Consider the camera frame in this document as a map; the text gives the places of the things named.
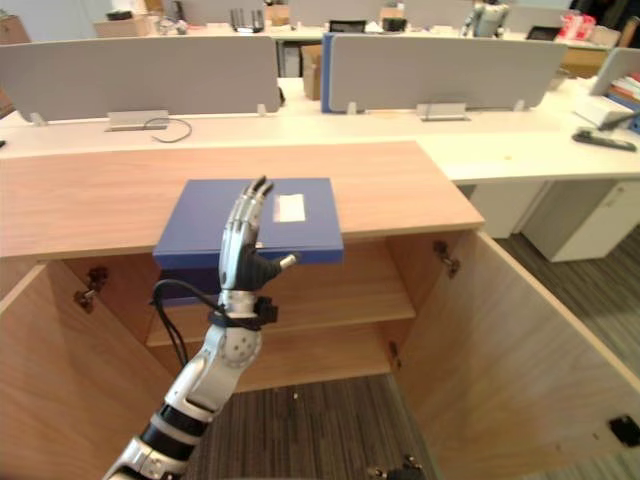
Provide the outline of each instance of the red item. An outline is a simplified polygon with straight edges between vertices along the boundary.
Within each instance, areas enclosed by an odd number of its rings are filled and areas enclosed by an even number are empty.
[[[558,37],[566,40],[586,40],[596,26],[596,19],[590,15],[564,15],[562,22]]]

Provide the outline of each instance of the paper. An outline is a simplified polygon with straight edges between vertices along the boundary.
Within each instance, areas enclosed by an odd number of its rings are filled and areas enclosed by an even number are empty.
[[[278,195],[273,208],[273,221],[276,223],[304,222],[304,195]]]

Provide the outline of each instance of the office chair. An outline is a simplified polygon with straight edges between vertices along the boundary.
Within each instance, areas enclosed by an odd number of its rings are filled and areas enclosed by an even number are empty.
[[[627,20],[627,24],[622,29],[622,35],[620,35],[618,47],[627,48],[631,46],[631,42],[634,40],[636,35],[636,30],[638,30],[638,25],[640,25],[640,17],[631,17]]]

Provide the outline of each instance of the black wire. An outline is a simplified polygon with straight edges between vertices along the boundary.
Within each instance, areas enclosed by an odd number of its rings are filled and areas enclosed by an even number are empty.
[[[182,135],[181,137],[178,138],[172,138],[170,140],[165,140],[163,138],[159,138],[156,136],[151,136],[151,138],[153,138],[154,140],[161,142],[161,143],[178,143],[180,140],[184,140],[185,138],[189,137],[191,135],[191,133],[193,133],[193,127],[191,126],[191,124],[189,122],[187,122],[186,120],[183,120],[181,118],[168,118],[168,117],[154,117],[154,118],[150,118],[149,120],[147,120],[146,122],[144,122],[144,125],[142,126],[143,130],[147,130],[149,128],[149,124],[152,122],[157,122],[158,120],[162,120],[168,123],[170,122],[178,122],[178,123],[182,123],[183,125],[186,125],[186,127],[188,128],[187,133],[185,133],[184,135]]]
[[[183,282],[182,280],[167,278],[165,280],[160,280],[158,283],[155,284],[155,286],[153,287],[153,296],[152,296],[151,303],[156,308],[156,311],[158,312],[158,316],[160,317],[160,320],[162,320],[164,328],[167,330],[167,334],[169,335],[169,339],[171,340],[171,344],[173,345],[173,349],[176,352],[178,360],[184,367],[189,361],[189,354],[187,353],[187,347],[184,344],[184,339],[182,338],[182,334],[180,333],[178,328],[175,326],[175,324],[171,321],[171,319],[169,319],[167,313],[164,311],[164,306],[162,304],[162,293],[164,288],[167,286],[175,286],[175,287],[180,287],[185,290],[188,290],[200,302],[210,307],[212,310],[217,312],[223,318],[229,321],[230,319],[222,305],[218,305],[217,303],[215,303],[202,290],[199,290],[198,288],[194,287],[190,283]]]

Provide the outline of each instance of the book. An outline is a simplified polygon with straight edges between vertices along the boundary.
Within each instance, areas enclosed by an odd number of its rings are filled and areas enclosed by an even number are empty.
[[[607,91],[608,94],[611,94],[617,98],[622,98],[632,104],[637,104],[638,107],[640,107],[640,97],[636,96],[633,94],[633,92],[626,90],[624,88],[620,88],[617,87],[615,85],[611,85],[611,87],[609,87],[609,90]]]
[[[153,251],[162,269],[217,269],[229,213],[251,180],[190,180]],[[258,253],[292,252],[300,263],[342,261],[343,243],[328,178],[273,180],[260,222]]]

